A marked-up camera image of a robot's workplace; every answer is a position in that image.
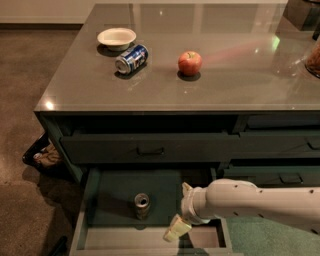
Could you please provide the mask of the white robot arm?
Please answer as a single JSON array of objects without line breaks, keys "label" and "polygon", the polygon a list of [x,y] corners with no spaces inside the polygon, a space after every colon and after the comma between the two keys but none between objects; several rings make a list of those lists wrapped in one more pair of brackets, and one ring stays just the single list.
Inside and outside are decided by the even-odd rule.
[{"label": "white robot arm", "polygon": [[232,179],[217,179],[207,187],[182,185],[181,212],[175,215],[163,239],[173,242],[194,225],[217,218],[261,217],[310,233],[320,233],[320,188],[260,188]]}]

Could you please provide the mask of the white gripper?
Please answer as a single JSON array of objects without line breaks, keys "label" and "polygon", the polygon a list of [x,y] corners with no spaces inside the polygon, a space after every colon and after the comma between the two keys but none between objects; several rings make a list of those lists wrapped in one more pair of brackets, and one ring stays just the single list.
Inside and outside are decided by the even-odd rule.
[{"label": "white gripper", "polygon": [[196,207],[203,208],[206,203],[206,189],[201,187],[193,188],[187,182],[182,183],[181,213],[176,214],[169,227],[164,233],[163,239],[167,242],[178,240],[192,229],[192,225],[202,225],[210,222],[209,219],[201,217]]}]

